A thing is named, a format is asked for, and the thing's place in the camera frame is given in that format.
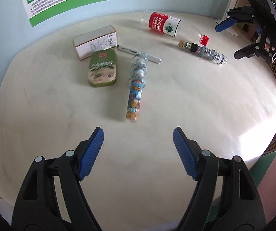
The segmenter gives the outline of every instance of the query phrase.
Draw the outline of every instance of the tabletop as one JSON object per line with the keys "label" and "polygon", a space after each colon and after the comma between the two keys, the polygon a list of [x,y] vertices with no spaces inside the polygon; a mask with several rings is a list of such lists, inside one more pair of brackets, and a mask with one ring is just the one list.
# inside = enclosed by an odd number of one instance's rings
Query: tabletop
{"label": "tabletop", "polygon": [[[196,182],[174,147],[177,126],[202,149],[227,159],[239,155],[252,166],[276,133],[274,75],[261,58],[235,60],[234,52],[247,41],[215,32],[214,19],[168,14],[207,35],[208,47],[227,56],[228,64],[180,49],[177,39],[141,25],[142,13],[80,22],[17,54],[0,88],[1,197],[14,205],[36,156],[59,157],[97,126],[104,130],[104,144],[81,186],[103,230],[147,228],[185,213]],[[160,65],[148,63],[137,123],[125,120],[133,56],[116,50],[117,82],[93,88],[88,84],[90,60],[80,61],[72,44],[109,24],[120,45],[162,58]],[[58,180],[56,192],[68,220]]]}

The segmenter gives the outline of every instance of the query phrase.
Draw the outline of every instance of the plastic bottle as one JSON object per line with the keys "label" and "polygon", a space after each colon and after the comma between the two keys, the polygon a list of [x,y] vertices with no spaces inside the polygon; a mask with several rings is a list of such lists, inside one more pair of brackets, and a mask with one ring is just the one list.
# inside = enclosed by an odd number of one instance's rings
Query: plastic bottle
{"label": "plastic bottle", "polygon": [[184,40],[180,40],[178,46],[187,49],[192,53],[197,53],[201,57],[206,57],[207,59],[216,62],[217,64],[227,64],[228,58],[222,54],[217,53],[213,49],[208,49],[203,46],[200,47],[197,44],[186,42]]}
{"label": "plastic bottle", "polygon": [[147,73],[148,55],[139,52],[134,56],[134,63],[131,66],[131,88],[129,91],[126,120],[136,122],[139,118],[139,109],[142,88],[145,87],[144,76]]}
{"label": "plastic bottle", "polygon": [[141,23],[169,36],[201,43],[206,46],[209,38],[188,22],[158,12],[144,12]]}

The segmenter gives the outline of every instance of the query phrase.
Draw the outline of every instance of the small cardboard box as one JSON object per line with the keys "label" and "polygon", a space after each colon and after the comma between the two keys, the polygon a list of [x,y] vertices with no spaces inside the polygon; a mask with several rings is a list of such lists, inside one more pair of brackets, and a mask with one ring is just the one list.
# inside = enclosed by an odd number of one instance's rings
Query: small cardboard box
{"label": "small cardboard box", "polygon": [[93,30],[73,40],[78,57],[83,60],[93,52],[118,45],[117,32],[111,25]]}

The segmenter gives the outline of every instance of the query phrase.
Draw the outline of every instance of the blue gripper pad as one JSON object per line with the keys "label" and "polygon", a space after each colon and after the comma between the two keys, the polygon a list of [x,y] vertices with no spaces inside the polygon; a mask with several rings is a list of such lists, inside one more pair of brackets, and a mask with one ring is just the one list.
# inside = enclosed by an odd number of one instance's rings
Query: blue gripper pad
{"label": "blue gripper pad", "polygon": [[78,173],[78,177],[80,180],[83,180],[91,172],[99,150],[104,142],[104,130],[98,128],[93,139],[90,138],[89,141],[90,144],[87,147],[82,158],[80,159],[80,170]]}
{"label": "blue gripper pad", "polygon": [[177,152],[182,160],[186,173],[191,176],[194,180],[198,178],[198,171],[196,168],[196,158],[194,154],[191,152],[187,139],[185,139],[182,130],[177,127],[173,131],[173,142],[177,149]]}
{"label": "blue gripper pad", "polygon": [[215,30],[216,32],[222,32],[230,27],[232,27],[234,24],[237,23],[237,20],[236,19],[229,19],[225,22],[222,22],[222,23],[219,23],[216,27],[215,27]]}

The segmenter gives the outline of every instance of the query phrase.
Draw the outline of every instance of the wall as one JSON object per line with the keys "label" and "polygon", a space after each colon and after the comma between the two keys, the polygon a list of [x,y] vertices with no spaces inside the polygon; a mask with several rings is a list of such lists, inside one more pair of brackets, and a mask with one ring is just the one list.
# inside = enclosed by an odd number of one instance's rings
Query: wall
{"label": "wall", "polygon": [[21,0],[0,0],[0,85],[13,57],[45,35],[79,21],[143,10],[221,18],[229,0],[110,0],[64,12],[31,27]]}

